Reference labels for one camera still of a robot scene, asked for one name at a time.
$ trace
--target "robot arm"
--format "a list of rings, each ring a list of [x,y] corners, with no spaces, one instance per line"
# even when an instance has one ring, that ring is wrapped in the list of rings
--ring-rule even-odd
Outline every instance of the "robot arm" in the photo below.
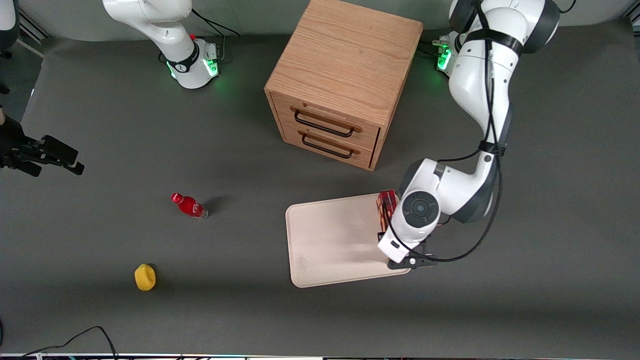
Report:
[[[77,162],[77,156],[75,149],[52,136],[45,135],[40,141],[26,136],[22,126],[7,117],[0,106],[0,168],[14,168],[37,177],[42,168],[34,163],[40,163],[82,175],[84,165]]]
[[[0,0],[0,51],[13,45],[19,34],[17,0]]]
[[[559,9],[551,0],[484,0],[481,6],[487,27],[474,0],[455,0],[449,12],[454,32],[436,42],[447,50],[452,47],[445,69],[440,69],[451,75],[449,90],[454,100],[484,134],[476,171],[466,174],[431,159],[409,167],[391,226],[378,243],[396,263],[409,253],[407,247],[415,248],[431,234],[442,213],[469,223],[489,212],[499,171],[497,157],[504,154],[511,122],[511,76],[520,54],[537,51],[557,28]],[[485,49],[488,42],[491,47]],[[493,80],[489,90],[488,79]]]
[[[191,0],[102,0],[109,15],[137,29],[160,48],[172,76],[185,88],[206,85],[218,75],[216,44],[192,39],[181,23]]]

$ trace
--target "beige tray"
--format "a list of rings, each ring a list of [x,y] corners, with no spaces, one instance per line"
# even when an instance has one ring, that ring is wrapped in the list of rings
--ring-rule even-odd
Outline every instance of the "beige tray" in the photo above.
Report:
[[[378,250],[378,194],[346,197],[287,209],[291,281],[299,288],[402,275],[389,270]]]

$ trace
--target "drawer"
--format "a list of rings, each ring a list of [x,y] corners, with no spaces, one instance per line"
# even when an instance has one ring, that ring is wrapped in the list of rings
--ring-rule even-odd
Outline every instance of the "drawer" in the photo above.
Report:
[[[356,167],[369,169],[371,150],[335,142],[296,126],[282,126],[282,130],[285,136],[284,140],[290,144]]]
[[[271,98],[283,127],[298,127],[308,134],[363,149],[373,150],[376,146],[379,133],[376,126],[355,122],[299,99],[277,94],[271,94]]]

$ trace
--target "green led light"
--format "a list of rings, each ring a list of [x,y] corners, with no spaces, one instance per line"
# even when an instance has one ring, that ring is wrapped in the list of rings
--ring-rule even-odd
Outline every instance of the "green led light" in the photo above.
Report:
[[[204,63],[204,66],[207,68],[207,71],[212,78],[218,75],[218,63],[216,61],[202,59],[202,63]]]
[[[171,72],[171,77],[175,79],[175,74],[173,73],[173,69],[171,68],[171,65],[169,65],[169,62],[166,62],[166,66],[169,68],[169,71]]]
[[[438,58],[438,68],[440,68],[440,70],[446,69],[450,59],[451,59],[451,50],[447,49]]]

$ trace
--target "red box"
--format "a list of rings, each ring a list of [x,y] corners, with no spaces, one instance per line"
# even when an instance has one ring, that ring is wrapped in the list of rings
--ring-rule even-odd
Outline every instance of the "red box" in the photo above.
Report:
[[[391,219],[391,216],[394,214],[394,210],[396,210],[396,192],[393,190],[380,192],[376,199],[376,203],[378,204],[378,214],[380,214],[380,227],[384,233],[387,231],[388,227],[387,219]]]

